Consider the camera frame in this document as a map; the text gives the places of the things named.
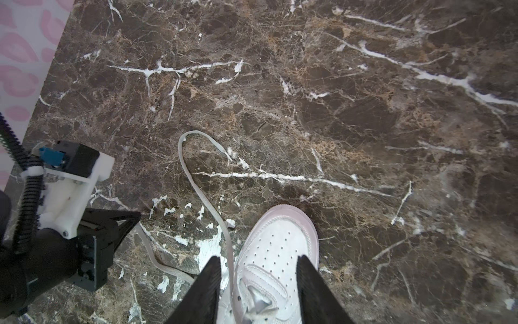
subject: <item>white shoelace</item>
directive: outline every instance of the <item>white shoelace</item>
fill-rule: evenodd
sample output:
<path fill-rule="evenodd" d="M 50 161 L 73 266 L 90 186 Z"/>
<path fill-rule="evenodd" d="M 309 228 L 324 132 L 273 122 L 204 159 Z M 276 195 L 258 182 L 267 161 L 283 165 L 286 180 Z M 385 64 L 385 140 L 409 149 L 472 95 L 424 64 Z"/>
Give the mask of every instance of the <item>white shoelace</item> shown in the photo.
<path fill-rule="evenodd" d="M 222 153 L 225 154 L 225 156 L 228 158 L 229 161 L 232 161 L 232 158 L 227 154 L 227 152 L 225 151 L 225 148 L 223 148 L 223 146 L 221 144 L 216 142 L 216 140 L 214 138 L 210 137 L 209 135 L 205 134 L 204 132 L 200 132 L 200 131 L 186 132 L 186 133 L 182 134 L 180 136 L 180 139 L 178 140 L 178 158 L 180 159 L 180 164 L 182 165 L 182 169 L 185 172 L 187 179 L 189 179 L 191 186 L 194 188 L 194 191 L 196 191 L 196 194 L 201 199 L 202 203 L 212 214 L 212 216 L 214 217 L 216 222 L 218 222 L 218 225 L 221 228 L 223 236 L 225 237 L 225 246 L 226 246 L 226 253 L 227 253 L 227 266 L 228 266 L 228 279 L 229 279 L 228 284 L 229 284 L 229 289 L 230 289 L 230 296 L 232 299 L 232 292 L 234 290 L 234 250 L 232 249 L 232 239 L 230 237 L 230 233 L 228 232 L 226 224 L 223 221 L 223 218 L 221 218 L 220 214 L 218 213 L 216 208 L 214 208 L 214 206 L 210 203 L 210 201 L 207 199 L 207 197 L 205 196 L 203 191 L 194 183 L 193 177 L 191 176 L 191 173 L 187 169 L 187 165 L 185 164 L 185 162 L 183 160 L 182 145 L 183 145 L 183 142 L 186 140 L 186 137 L 191 134 L 199 134 L 199 135 L 205 136 L 206 138 L 208 138 L 211 141 L 212 144 L 214 144 L 214 146 L 216 146 L 216 148 L 218 150 L 220 150 Z M 192 284 L 194 282 L 194 279 L 186 272 L 181 271 L 181 270 L 176 269 L 171 266 L 166 266 L 166 265 L 160 264 L 155 257 L 153 249 L 152 249 L 151 245 L 149 244 L 149 240 L 148 240 L 140 222 L 139 222 L 138 226 L 135 227 L 135 229 L 137 231 L 137 234 L 140 236 L 140 238 L 144 242 L 144 246 L 146 247 L 146 251 L 148 253 L 149 259 L 151 260 L 151 263 L 153 263 L 153 265 L 156 268 L 158 268 L 159 270 L 161 270 L 165 273 L 168 273 L 175 277 L 181 278 L 181 279 L 185 280 L 186 282 L 188 282 L 189 284 Z M 238 321 L 236 318 L 236 312 L 233 312 L 233 313 L 234 313 L 234 318 L 236 319 L 236 323 L 240 323 L 240 321 Z"/>

